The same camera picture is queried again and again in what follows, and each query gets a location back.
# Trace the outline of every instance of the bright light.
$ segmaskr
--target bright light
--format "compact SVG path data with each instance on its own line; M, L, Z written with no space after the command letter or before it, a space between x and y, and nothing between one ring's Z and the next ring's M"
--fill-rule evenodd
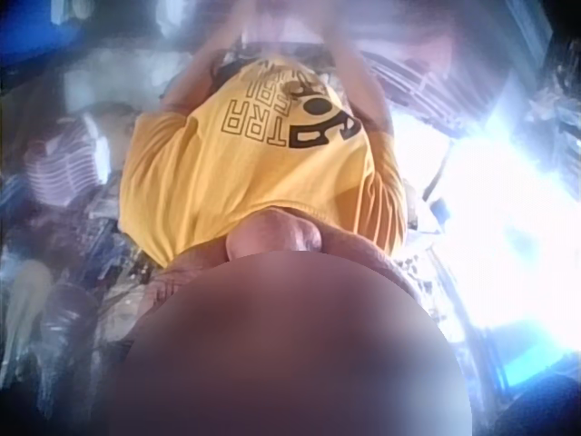
M447 255L473 322L532 319L581 350L581 206L510 144L466 140L443 178Z

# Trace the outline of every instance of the hand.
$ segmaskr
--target hand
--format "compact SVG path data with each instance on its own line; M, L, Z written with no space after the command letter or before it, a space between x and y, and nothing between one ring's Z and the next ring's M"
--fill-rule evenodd
M234 0L234 5L226 20L224 29L231 35L238 38L245 30L246 26L256 17L257 0Z
M287 0L291 11L323 39L338 31L338 0Z

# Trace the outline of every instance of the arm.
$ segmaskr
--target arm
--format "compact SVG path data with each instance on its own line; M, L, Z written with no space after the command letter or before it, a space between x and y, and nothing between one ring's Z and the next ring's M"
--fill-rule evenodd
M324 39L355 116L368 133L385 132L393 136L383 89L363 56L349 38L337 31L325 35Z
M162 100L162 111L189 115L211 95L212 72L254 16L256 0L237 0L226 23L194 55Z

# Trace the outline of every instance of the yellow t-shirt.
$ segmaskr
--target yellow t-shirt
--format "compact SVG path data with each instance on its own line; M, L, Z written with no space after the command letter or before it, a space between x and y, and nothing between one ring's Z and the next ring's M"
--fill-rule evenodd
M161 266L272 206L391 253L406 227L391 138L366 134L317 75L278 58L247 65L187 117L138 119L120 225Z

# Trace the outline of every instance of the blurred region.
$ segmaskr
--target blurred region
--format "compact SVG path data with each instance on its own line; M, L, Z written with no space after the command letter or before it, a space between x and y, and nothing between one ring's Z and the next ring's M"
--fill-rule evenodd
M45 434L87 431L161 270L118 226L136 120L159 110L234 3L0 6L0 387L3 407L6 398L37 411L30 424ZM393 261L456 355L474 434L556 434L547 422L558 420L568 422L559 434L578 430L570 423L581 351L575 3L337 4L393 123L409 228ZM260 21L216 66L217 82L276 52L349 107L320 37L284 2L259 4ZM538 404L547 415L531 423Z

